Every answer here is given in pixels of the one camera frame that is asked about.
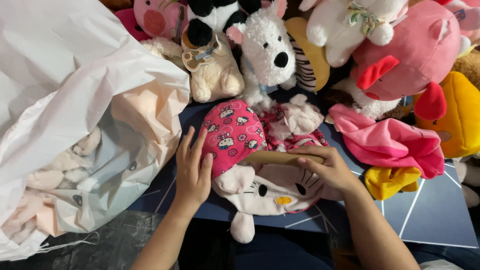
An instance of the yellow nose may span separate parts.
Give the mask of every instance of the yellow nose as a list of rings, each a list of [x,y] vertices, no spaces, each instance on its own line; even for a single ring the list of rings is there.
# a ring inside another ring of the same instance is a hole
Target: yellow nose
[[[278,204],[288,204],[292,201],[289,197],[279,197],[276,199],[276,203]]]

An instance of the white plastic bag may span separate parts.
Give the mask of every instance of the white plastic bag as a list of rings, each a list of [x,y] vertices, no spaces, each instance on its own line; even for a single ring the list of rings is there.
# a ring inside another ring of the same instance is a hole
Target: white plastic bag
[[[0,229],[0,260],[15,260],[48,234],[97,229],[139,197],[177,148],[190,89],[98,0],[3,0],[0,31],[0,228],[15,226],[28,174],[102,131],[90,175],[99,188],[43,195],[21,243]]]

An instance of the hand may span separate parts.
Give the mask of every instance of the hand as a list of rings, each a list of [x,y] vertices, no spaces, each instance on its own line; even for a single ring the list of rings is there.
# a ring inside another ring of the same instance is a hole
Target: hand
[[[194,133],[195,129],[190,127],[177,150],[177,191],[172,203],[175,206],[180,205],[182,211],[193,211],[193,214],[210,194],[213,163],[211,153],[206,154],[203,162],[200,162],[207,130],[203,129],[190,149]]]
[[[325,158],[324,164],[311,159],[299,158],[297,162],[308,171],[316,173],[325,183],[338,188],[341,192],[357,187],[360,180],[338,153],[335,147],[330,146],[302,146],[288,151],[290,154],[311,154]]]

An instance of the black and white plush panda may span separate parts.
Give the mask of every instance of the black and white plush panda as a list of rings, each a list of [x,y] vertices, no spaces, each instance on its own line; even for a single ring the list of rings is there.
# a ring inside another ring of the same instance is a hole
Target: black and white plush panda
[[[261,0],[187,0],[187,18],[190,22],[187,37],[194,46],[206,46],[213,33],[225,33],[235,23],[244,23],[247,14],[259,10]]]

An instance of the black marble surface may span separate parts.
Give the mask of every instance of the black marble surface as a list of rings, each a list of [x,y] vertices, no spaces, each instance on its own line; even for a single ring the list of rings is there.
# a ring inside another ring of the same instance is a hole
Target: black marble surface
[[[137,211],[123,211],[109,223],[100,227],[88,242],[36,254],[28,259],[0,262],[6,270],[127,270],[152,237],[163,215]],[[85,239],[86,233],[66,233],[47,239],[49,246],[67,244]]]

